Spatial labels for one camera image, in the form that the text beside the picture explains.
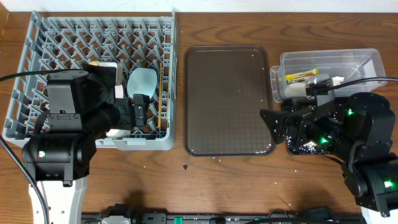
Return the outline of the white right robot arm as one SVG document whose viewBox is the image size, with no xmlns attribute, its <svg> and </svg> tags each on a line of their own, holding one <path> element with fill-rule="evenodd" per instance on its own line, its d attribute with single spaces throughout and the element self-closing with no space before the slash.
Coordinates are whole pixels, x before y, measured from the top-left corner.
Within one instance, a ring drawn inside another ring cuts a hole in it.
<svg viewBox="0 0 398 224">
<path fill-rule="evenodd" d="M 397 155 L 391 152 L 396 116 L 375 93 L 337 97 L 340 88 L 378 77 L 341 83 L 328 75 L 302 82 L 307 101 L 285 101 L 282 111 L 261 110 L 272 140 L 293 155 L 324 155 L 339 163 L 344 183 L 366 223 L 397 223 Z"/>
</svg>

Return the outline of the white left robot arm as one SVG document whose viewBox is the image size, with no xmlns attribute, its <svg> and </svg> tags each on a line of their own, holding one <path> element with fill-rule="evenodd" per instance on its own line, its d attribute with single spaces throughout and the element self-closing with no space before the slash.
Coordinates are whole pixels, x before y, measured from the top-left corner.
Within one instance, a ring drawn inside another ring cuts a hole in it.
<svg viewBox="0 0 398 224">
<path fill-rule="evenodd" d="M 35 213 L 34 223 L 80 223 L 96 140 L 113 131 L 116 138 L 128 136 L 135 110 L 123 97 L 123 68 L 116 62 L 51 71 L 46 89 L 49 110 L 39 115 L 22 148 L 39 191 L 32 205 L 44 206 L 43 218 Z"/>
</svg>

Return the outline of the green snack wrapper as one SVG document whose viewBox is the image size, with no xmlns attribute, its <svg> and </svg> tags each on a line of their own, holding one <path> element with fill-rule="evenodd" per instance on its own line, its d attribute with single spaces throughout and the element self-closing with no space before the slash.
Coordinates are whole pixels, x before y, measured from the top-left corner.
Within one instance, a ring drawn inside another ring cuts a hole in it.
<svg viewBox="0 0 398 224">
<path fill-rule="evenodd" d="M 287 84 L 302 82 L 308 77 L 313 77 L 319 74 L 318 68 L 313 68 L 304 72 L 292 73 L 285 76 Z"/>
</svg>

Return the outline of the yellow round plate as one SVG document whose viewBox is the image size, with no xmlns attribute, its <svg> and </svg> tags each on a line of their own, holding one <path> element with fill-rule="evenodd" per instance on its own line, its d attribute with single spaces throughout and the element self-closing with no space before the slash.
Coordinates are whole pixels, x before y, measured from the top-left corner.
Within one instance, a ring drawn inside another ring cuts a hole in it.
<svg viewBox="0 0 398 224">
<path fill-rule="evenodd" d="M 92 61 L 89 63 L 89 65 L 98 66 L 99 63 L 100 63 L 100 61 Z"/>
</svg>

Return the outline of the small white cup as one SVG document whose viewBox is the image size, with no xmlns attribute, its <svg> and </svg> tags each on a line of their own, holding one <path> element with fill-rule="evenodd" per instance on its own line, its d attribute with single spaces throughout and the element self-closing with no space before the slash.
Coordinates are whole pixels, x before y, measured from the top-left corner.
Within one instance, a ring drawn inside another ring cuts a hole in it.
<svg viewBox="0 0 398 224">
<path fill-rule="evenodd" d="M 130 135 L 131 130 L 125 129 L 110 129 L 106 133 L 107 138 L 126 138 Z"/>
</svg>

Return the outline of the light blue bowl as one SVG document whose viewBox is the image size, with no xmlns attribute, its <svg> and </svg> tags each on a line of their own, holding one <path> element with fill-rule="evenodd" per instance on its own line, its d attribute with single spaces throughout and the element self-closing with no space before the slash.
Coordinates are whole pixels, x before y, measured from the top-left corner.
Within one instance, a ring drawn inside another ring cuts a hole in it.
<svg viewBox="0 0 398 224">
<path fill-rule="evenodd" d="M 129 76 L 127 93 L 129 97 L 134 94 L 146 95 L 151 98 L 157 87 L 157 73 L 151 68 L 137 68 Z"/>
</svg>

